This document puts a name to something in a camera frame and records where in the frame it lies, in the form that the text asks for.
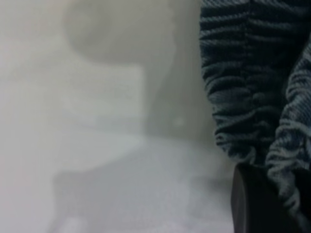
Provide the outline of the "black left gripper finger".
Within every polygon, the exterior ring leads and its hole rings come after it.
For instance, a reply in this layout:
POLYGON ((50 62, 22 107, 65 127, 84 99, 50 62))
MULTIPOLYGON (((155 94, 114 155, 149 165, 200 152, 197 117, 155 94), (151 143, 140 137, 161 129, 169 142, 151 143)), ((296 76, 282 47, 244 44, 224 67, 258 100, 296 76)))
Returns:
POLYGON ((237 164, 231 191, 235 233, 300 233, 270 186, 263 169, 237 164))

